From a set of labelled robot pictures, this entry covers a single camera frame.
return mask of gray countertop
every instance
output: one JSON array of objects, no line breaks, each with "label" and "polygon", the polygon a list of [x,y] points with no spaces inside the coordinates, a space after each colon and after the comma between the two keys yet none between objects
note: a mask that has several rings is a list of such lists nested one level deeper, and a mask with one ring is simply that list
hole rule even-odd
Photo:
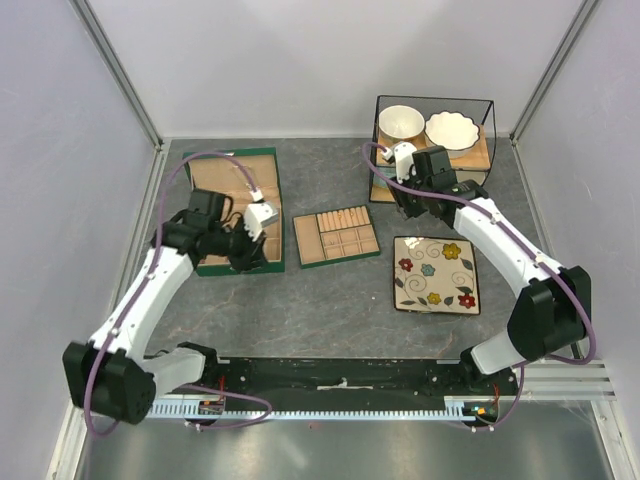
[{"label": "gray countertop", "polygon": [[[369,204],[381,255],[301,270],[296,215],[365,204],[368,170],[360,157],[366,139],[174,140],[165,172],[184,152],[275,146],[286,218],[286,272],[200,278],[193,275],[169,304],[148,351],[191,341],[222,355],[457,358],[503,329],[515,299],[478,251],[482,314],[418,314],[393,306],[394,236],[456,237],[423,215],[403,220],[392,204]],[[508,139],[498,139],[486,189],[505,216],[538,242]],[[167,199],[171,215],[184,208],[189,184],[179,175]]]}]

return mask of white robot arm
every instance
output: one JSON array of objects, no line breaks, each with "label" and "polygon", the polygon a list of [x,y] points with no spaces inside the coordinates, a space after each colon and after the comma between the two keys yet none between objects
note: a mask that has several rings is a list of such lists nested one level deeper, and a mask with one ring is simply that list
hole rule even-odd
[{"label": "white robot arm", "polygon": [[[67,347],[63,364],[76,406],[84,403],[93,368],[97,374],[91,410],[132,424],[145,417],[156,397],[200,379],[209,349],[179,345],[152,359],[145,359],[144,352],[167,305],[207,255],[226,256],[240,272],[267,263],[264,228],[278,220],[278,210],[257,193],[254,203],[232,225],[229,216],[222,219],[227,198],[194,189],[189,208],[163,225],[159,252],[154,247],[148,251],[138,276],[107,321],[87,344],[72,342]],[[154,261],[153,273],[149,273]],[[104,360],[95,366],[98,355]]]},{"label": "white robot arm", "polygon": [[[507,280],[518,299],[505,330],[462,353],[461,360],[472,377],[538,360],[586,336],[586,326],[575,306],[549,273],[571,288],[590,316],[591,280],[581,267],[565,269],[509,223],[475,181],[459,183],[444,148],[418,151],[401,142],[383,149],[382,154],[396,166],[393,181],[400,188],[390,190],[403,213],[417,217],[429,212],[469,239]],[[435,195],[416,196],[406,189]],[[454,197],[463,199],[462,206],[449,200]],[[533,252],[534,258],[523,247]]]}]

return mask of square plate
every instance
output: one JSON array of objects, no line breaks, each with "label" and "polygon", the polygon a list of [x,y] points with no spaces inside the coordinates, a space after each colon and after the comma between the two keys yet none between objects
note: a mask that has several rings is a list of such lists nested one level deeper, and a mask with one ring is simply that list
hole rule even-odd
[{"label": "square plate", "polygon": [[473,245],[428,237],[394,239],[393,282],[397,310],[480,314]]}]

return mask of bowl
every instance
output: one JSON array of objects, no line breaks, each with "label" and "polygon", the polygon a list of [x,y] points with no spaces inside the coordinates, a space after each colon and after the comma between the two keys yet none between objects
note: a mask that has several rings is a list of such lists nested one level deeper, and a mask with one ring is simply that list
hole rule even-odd
[{"label": "bowl", "polygon": [[378,116],[381,136],[390,144],[411,140],[424,129],[424,117],[415,108],[393,105],[385,108]]},{"label": "bowl", "polygon": [[427,144],[446,148],[449,158],[466,155],[480,140],[480,128],[459,112],[434,113],[425,123],[424,131]]}]

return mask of wooden block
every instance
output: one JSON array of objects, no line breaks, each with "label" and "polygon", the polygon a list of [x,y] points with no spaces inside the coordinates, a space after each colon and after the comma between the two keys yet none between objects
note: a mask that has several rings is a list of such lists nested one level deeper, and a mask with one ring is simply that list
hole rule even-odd
[{"label": "wooden block", "polygon": [[350,208],[349,209],[349,216],[351,217],[351,220],[353,221],[353,225],[355,227],[360,225],[360,221],[358,220],[358,215],[356,214],[356,209],[355,208]]},{"label": "wooden block", "polygon": [[358,223],[360,223],[360,225],[364,225],[364,215],[362,215],[362,211],[360,210],[360,207],[356,207],[356,214],[358,215]]},{"label": "wooden block", "polygon": [[342,216],[347,221],[347,227],[353,227],[353,219],[351,218],[351,212],[349,209],[342,211]]},{"label": "wooden block", "polygon": [[347,228],[349,225],[347,224],[347,217],[344,213],[344,210],[338,211],[338,218],[340,219],[340,227]]},{"label": "wooden block", "polygon": [[338,212],[333,211],[331,212],[331,215],[333,216],[333,223],[335,225],[334,229],[338,230],[340,228],[340,218],[338,217]]},{"label": "wooden block", "polygon": [[362,218],[364,218],[365,225],[370,224],[371,221],[369,220],[369,214],[367,213],[367,209],[364,207],[360,207],[360,211],[362,212]]},{"label": "wooden block", "polygon": [[327,219],[327,221],[325,222],[325,225],[329,225],[329,228],[327,228],[327,232],[330,232],[331,230],[335,230],[336,224],[333,221],[333,215],[331,215],[331,212],[323,213],[322,216],[326,217]]}]

